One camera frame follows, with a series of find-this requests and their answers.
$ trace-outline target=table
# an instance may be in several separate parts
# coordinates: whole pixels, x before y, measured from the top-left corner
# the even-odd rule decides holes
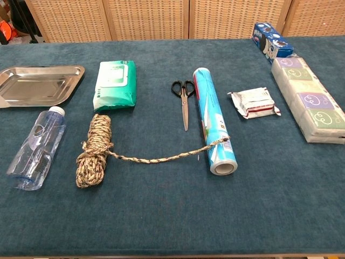
[[[345,108],[345,37],[290,38]],[[345,147],[305,142],[249,39],[163,40],[0,47],[9,66],[82,65],[85,76],[61,105],[67,130],[39,191],[11,189],[6,169],[44,107],[0,111],[0,255],[345,254]],[[99,186],[75,185],[87,139],[99,63],[134,60],[137,105],[106,112],[117,153],[159,158],[204,145],[196,98],[184,131],[170,84],[210,69],[238,169],[209,171],[207,154],[157,165],[108,158]],[[281,110],[245,120],[229,91],[264,86]]]

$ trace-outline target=coiled rope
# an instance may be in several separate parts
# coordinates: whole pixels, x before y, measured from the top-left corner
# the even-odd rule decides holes
[[[75,182],[79,188],[98,185],[103,180],[108,155],[117,159],[136,163],[161,163],[198,154],[230,139],[230,137],[221,138],[197,150],[173,155],[168,158],[143,159],[131,158],[111,152],[109,149],[114,146],[114,144],[111,143],[111,136],[112,130],[110,117],[96,114],[90,123],[87,142],[82,143],[82,149],[84,152],[77,158],[78,169],[76,172]]]

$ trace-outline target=metal tray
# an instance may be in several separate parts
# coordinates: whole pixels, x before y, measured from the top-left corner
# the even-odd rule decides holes
[[[5,69],[0,72],[0,108],[58,105],[71,95],[84,72],[82,66]]]

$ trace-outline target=wicker panel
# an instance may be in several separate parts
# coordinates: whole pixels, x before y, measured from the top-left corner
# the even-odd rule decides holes
[[[26,0],[47,42],[111,40],[102,0]]]
[[[344,0],[294,0],[292,6],[284,35],[345,35]]]
[[[249,38],[255,22],[272,23],[279,31],[290,3],[291,0],[191,0],[190,38]]]
[[[113,39],[188,38],[188,0],[104,0]]]

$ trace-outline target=bottle cap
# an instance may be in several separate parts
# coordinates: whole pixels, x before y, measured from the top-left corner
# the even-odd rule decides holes
[[[61,114],[62,116],[65,116],[65,111],[64,109],[58,107],[58,106],[52,106],[50,107],[49,111],[52,111],[52,112],[57,112],[59,114]]]

